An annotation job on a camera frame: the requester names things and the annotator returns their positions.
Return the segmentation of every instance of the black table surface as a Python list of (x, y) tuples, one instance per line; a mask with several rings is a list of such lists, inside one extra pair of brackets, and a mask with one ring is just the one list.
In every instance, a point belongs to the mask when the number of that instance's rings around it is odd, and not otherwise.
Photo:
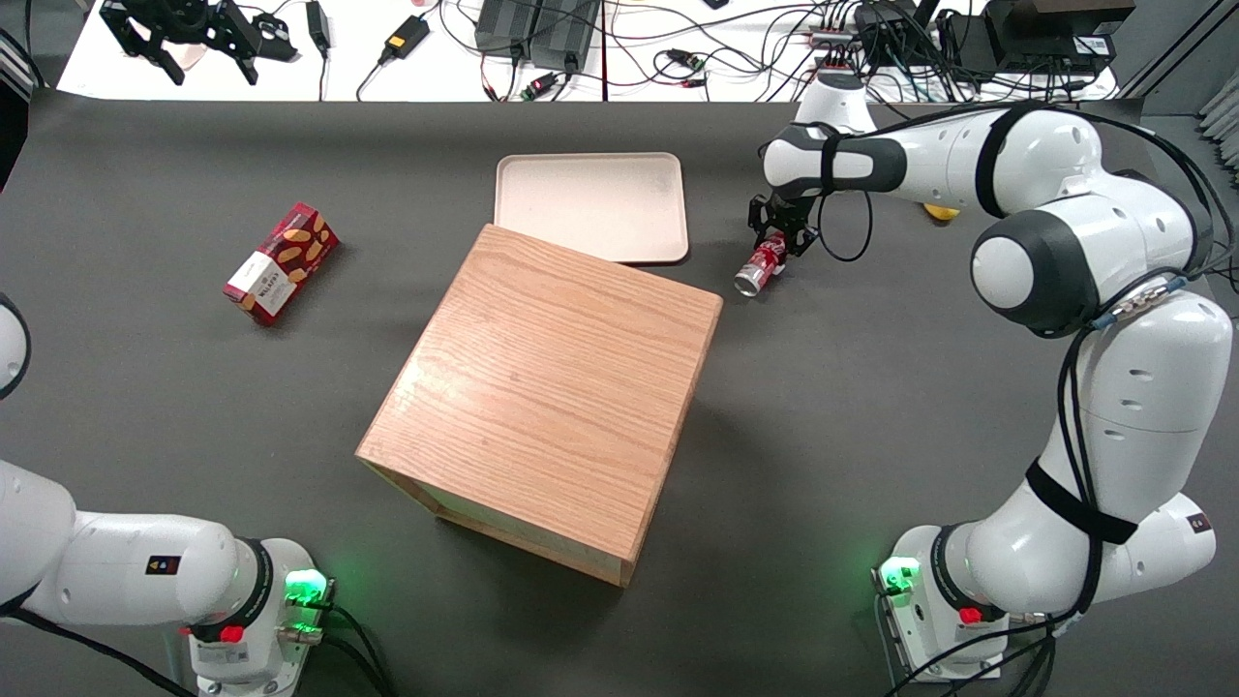
[[(0, 288), (35, 350), (0, 406), (0, 457), (59, 482), (82, 510), (300, 541), (339, 578), (341, 604), (373, 628), (405, 696), (877, 697), (888, 682), (869, 568), (908, 527), (1006, 499), (1044, 446), (1066, 340), (975, 296), (969, 251), (992, 218), (965, 210), (938, 227), (883, 196), (861, 261), (813, 250), (760, 298), (736, 293), (747, 202), (764, 192), (756, 149), (793, 113), (42, 94), (0, 194)], [(1104, 135), (1111, 167), (1150, 168), (1142, 145)], [(491, 219), (496, 163), (580, 151), (679, 156), (691, 254), (649, 270), (726, 298), (623, 592), (436, 521), (353, 458)], [(299, 199), (344, 246), (279, 326), (259, 328), (221, 287)], [(824, 227), (856, 249), (864, 199), (831, 198)], [(1061, 641), (1049, 695), (1233, 690), (1230, 383), (1186, 490), (1218, 530), (1217, 558), (1098, 605)], [(84, 631), (169, 670), (161, 630)], [(160, 695), (30, 628), (0, 626), (0, 645), (2, 695)], [(368, 695), (332, 651), (315, 650), (300, 695)]]

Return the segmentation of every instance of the green led light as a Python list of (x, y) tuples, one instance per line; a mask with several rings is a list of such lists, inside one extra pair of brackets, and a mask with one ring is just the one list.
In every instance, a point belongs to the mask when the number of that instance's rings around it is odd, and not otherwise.
[(284, 577), (284, 598), (297, 604), (318, 603), (327, 595), (327, 577), (317, 569), (289, 572)]
[(886, 592), (900, 595), (912, 591), (912, 586), (921, 577), (921, 562), (912, 557), (891, 557), (882, 563), (877, 573), (886, 583)]

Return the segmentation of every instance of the yellow object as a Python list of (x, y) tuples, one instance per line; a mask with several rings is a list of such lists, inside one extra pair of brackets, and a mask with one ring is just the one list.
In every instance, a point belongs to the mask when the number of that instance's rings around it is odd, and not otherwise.
[(926, 207), (926, 212), (939, 219), (942, 222), (948, 222), (955, 219), (959, 210), (955, 208), (943, 208), (942, 206), (934, 206), (933, 203), (922, 203)]

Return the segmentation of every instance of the black strap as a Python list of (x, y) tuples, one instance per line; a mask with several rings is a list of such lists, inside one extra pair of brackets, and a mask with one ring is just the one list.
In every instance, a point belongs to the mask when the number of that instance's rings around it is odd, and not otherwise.
[(990, 124), (990, 134), (985, 136), (981, 151), (976, 156), (976, 199), (981, 208), (995, 218), (1005, 218), (1006, 213), (999, 206), (994, 196), (994, 165), (999, 161), (999, 150), (1002, 149), (1002, 140), (1011, 131), (1011, 126), (1030, 111), (1043, 109), (1048, 104), (1044, 102), (1018, 102), (1012, 104), (1005, 114)]
[(1041, 469), (1040, 461), (1032, 462), (1025, 478), (1028, 480), (1032, 493), (1037, 495), (1037, 499), (1041, 499), (1046, 508), (1089, 537), (1097, 537), (1113, 545), (1123, 545), (1135, 535), (1139, 527), (1134, 522), (1116, 519), (1084, 505), (1079, 499), (1072, 496), (1070, 491), (1063, 489), (1063, 485), (1054, 482), (1054, 478), (1046, 474), (1046, 470)]
[(821, 178), (821, 193), (819, 193), (819, 196), (825, 198), (836, 191), (835, 152), (839, 151), (839, 144), (847, 136), (839, 132), (839, 129), (826, 123), (813, 121), (805, 125), (815, 126), (826, 131), (826, 140), (821, 144), (821, 170), (819, 171), (819, 176)]

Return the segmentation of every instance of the circular joint cap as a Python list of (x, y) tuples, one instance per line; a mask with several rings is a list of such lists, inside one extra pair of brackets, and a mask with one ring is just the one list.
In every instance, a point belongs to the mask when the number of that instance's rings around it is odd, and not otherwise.
[(973, 282), (986, 302), (1010, 310), (1032, 293), (1032, 259), (1018, 241), (991, 236), (973, 254)]

